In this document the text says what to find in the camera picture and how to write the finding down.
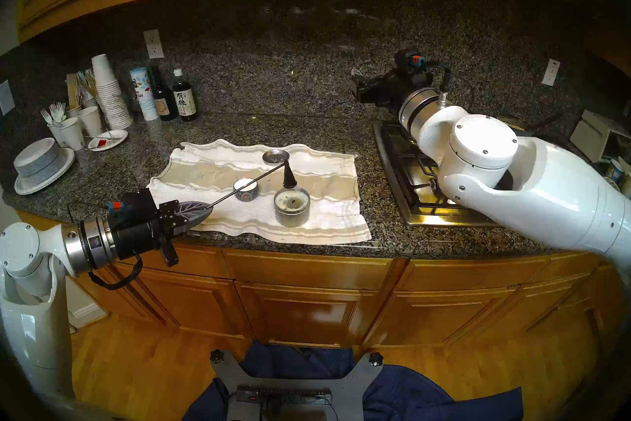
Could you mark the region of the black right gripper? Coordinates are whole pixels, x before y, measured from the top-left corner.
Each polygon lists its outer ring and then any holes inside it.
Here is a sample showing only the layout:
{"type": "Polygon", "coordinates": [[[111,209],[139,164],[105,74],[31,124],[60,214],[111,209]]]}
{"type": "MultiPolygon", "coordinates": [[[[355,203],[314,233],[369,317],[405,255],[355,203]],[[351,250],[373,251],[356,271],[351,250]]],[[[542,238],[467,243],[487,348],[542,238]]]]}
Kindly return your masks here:
{"type": "Polygon", "coordinates": [[[433,81],[430,68],[447,74],[447,63],[428,60],[418,49],[402,49],[394,55],[394,67],[382,76],[368,79],[361,70],[351,69],[351,92],[361,104],[371,104],[398,115],[403,102],[413,92],[427,88],[433,81]]]}

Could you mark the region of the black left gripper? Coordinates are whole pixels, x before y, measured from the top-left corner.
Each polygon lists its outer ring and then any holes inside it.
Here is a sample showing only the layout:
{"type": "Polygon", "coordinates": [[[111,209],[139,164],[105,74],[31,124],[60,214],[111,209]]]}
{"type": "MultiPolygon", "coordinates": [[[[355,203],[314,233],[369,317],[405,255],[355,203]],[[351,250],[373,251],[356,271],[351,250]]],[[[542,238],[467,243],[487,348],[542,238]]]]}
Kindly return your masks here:
{"type": "Polygon", "coordinates": [[[149,189],[123,194],[108,203],[107,223],[117,258],[159,249],[159,240],[154,236],[158,214],[162,234],[174,238],[201,224],[213,209],[205,202],[177,200],[161,203],[157,208],[149,189]]]}

